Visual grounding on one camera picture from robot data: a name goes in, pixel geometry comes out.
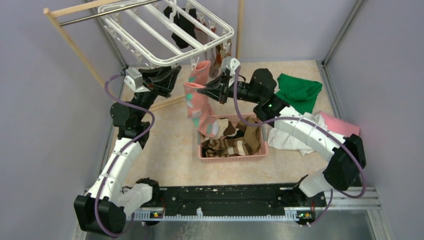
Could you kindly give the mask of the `white plastic clip hanger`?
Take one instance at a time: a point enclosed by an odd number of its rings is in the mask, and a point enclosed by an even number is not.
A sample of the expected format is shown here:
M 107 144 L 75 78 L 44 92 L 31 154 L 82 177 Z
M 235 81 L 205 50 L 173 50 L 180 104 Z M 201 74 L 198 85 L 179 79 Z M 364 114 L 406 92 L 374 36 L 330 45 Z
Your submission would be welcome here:
M 166 17 L 163 10 L 171 7 Z M 189 15 L 196 9 L 196 19 Z M 128 65 L 171 66 L 201 57 L 235 36 L 222 12 L 205 0 L 124 0 L 97 8 L 105 31 Z M 200 43 L 174 23 L 179 14 L 208 34 L 209 42 Z M 189 47 L 180 49 L 171 35 L 175 33 Z

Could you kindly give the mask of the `pink sock with teal spots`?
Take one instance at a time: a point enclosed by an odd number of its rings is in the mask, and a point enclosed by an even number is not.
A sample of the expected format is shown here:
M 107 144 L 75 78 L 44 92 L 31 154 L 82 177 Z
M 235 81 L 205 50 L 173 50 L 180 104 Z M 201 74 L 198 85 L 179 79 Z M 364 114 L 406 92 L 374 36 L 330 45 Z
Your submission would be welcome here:
M 210 60 L 200 61 L 196 67 L 191 71 L 188 82 L 205 85 L 209 79 L 209 72 L 211 67 Z

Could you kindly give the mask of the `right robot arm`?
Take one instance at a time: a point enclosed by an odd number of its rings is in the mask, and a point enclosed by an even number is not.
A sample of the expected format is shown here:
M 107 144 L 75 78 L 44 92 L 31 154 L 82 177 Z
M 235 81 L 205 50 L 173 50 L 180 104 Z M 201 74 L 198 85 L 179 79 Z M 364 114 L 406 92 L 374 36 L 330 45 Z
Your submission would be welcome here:
M 313 174 L 302 177 L 296 184 L 293 200 L 299 206 L 307 206 L 315 195 L 329 190 L 358 199 L 366 192 L 366 184 L 357 195 L 347 193 L 357 179 L 365 180 L 366 166 L 362 139 L 356 135 L 344 136 L 319 126 L 299 113 L 288 102 L 275 93 L 277 82 L 267 68 L 256 69 L 249 82 L 238 81 L 239 69 L 234 72 L 225 70 L 218 78 L 207 83 L 198 93 L 224 104 L 233 98 L 234 106 L 238 101 L 255 103 L 254 114 L 260 125 L 268 124 L 300 140 L 319 153 L 327 166 Z

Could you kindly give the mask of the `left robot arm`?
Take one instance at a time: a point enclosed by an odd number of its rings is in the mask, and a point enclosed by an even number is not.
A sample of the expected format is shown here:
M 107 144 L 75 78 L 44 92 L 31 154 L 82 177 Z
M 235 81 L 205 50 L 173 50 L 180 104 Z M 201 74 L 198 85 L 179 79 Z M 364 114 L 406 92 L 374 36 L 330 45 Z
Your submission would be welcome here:
M 115 101 L 110 116 L 118 134 L 97 180 L 73 203 L 82 231 L 116 238 L 124 233 L 127 218 L 134 218 L 138 208 L 143 204 L 154 207 L 160 202 L 159 184 L 151 179 L 135 183 L 126 192 L 122 190 L 124 180 L 145 148 L 155 123 L 155 116 L 149 109 L 157 97 L 171 96 L 181 69 L 180 65 L 150 69 L 129 67 L 105 82 L 106 94 Z M 132 100 L 123 101 L 110 93 L 109 85 L 117 79 L 133 90 Z

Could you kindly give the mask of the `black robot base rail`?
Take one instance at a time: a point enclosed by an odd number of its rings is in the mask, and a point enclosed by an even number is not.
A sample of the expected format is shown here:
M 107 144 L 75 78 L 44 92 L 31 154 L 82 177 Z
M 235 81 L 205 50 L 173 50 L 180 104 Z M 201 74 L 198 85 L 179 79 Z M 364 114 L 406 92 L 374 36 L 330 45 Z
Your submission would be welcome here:
M 381 205 L 374 188 L 351 187 L 307 197 L 292 183 L 160 187 L 144 179 L 97 197 L 78 196 L 74 209 L 83 231 L 123 232 L 126 221 L 288 221 L 309 226 L 324 210 L 366 210 Z

